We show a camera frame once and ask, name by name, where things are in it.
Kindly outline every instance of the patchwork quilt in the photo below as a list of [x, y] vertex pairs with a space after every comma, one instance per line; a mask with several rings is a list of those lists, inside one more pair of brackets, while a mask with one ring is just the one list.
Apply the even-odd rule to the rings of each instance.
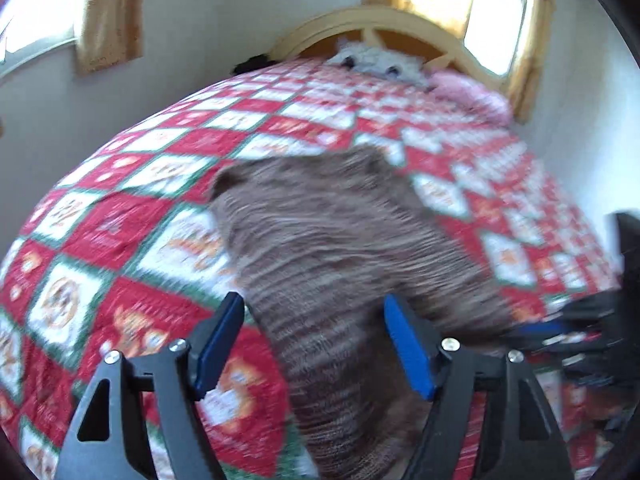
[[[0, 423], [38, 478], [54, 475], [72, 397], [109, 350], [156, 352], [238, 290], [206, 209], [216, 172], [237, 159], [354, 144], [378, 147], [410, 177], [443, 229], [495, 276], [517, 319], [543, 319], [615, 286], [581, 211], [506, 129], [320, 60], [236, 76], [101, 147], [41, 200], [2, 263]], [[560, 425], [574, 426], [584, 392], [559, 370], [540, 380]], [[286, 391], [247, 314], [220, 383], [198, 406], [231, 480], [316, 476]], [[159, 478], [170, 480], [153, 395], [144, 405]], [[478, 399], [459, 480], [471, 473], [481, 408]], [[576, 469], [592, 465], [594, 453], [574, 455]]]

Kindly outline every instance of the black device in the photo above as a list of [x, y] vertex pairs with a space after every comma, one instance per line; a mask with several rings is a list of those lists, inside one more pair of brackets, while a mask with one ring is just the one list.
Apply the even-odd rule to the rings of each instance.
[[565, 376], [578, 384], [633, 389], [640, 381], [640, 220], [626, 212], [614, 218], [622, 287], [572, 301], [551, 320], [521, 326], [504, 341], [555, 355]]
[[[418, 320], [408, 306], [404, 314], [420, 326], [431, 357], [424, 373], [433, 381], [434, 403], [403, 480], [451, 478], [476, 390], [488, 392], [476, 478], [573, 477], [551, 408], [521, 353], [494, 358], [463, 346], [446, 350], [430, 322]], [[140, 402], [140, 392], [148, 391], [156, 393], [176, 479], [225, 480], [194, 402], [216, 386], [243, 320], [244, 301], [230, 292], [212, 318], [157, 354], [125, 358], [109, 352], [76, 409], [56, 480], [155, 479]]]

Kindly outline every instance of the window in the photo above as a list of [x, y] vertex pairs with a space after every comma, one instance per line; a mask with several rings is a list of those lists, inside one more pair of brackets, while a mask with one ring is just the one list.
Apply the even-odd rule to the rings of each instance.
[[511, 69], [526, 24], [529, 0], [473, 0], [464, 38], [478, 61], [497, 75]]
[[0, 74], [74, 37], [81, 0], [8, 0], [0, 11]]

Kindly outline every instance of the red and white checkered quilt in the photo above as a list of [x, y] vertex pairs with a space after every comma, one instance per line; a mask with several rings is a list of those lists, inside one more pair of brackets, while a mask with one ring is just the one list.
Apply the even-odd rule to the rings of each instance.
[[[412, 86], [318, 60], [237, 76], [85, 160], [37, 205], [2, 264], [0, 422], [39, 478], [52, 478], [72, 394], [101, 356], [157, 351], [236, 288], [206, 209], [216, 172], [235, 159], [354, 144], [379, 147], [410, 176], [447, 233], [495, 275], [516, 318], [541, 319], [614, 284], [582, 213], [507, 130]], [[247, 317], [220, 384], [200, 403], [209, 439], [230, 479], [312, 476], [286, 385]], [[562, 405], [559, 380], [549, 385], [563, 424], [575, 410]], [[169, 479], [152, 401], [152, 450]], [[459, 478], [469, 476], [475, 438]]]

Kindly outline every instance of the wooden headboard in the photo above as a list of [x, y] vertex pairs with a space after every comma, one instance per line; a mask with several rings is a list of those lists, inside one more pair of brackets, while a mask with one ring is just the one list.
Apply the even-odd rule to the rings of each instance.
[[328, 59], [337, 52], [338, 38], [419, 56], [430, 68], [450, 66], [492, 90], [506, 88], [505, 78], [480, 65], [458, 38], [416, 14], [385, 6], [348, 7], [313, 18], [281, 38], [269, 55]]

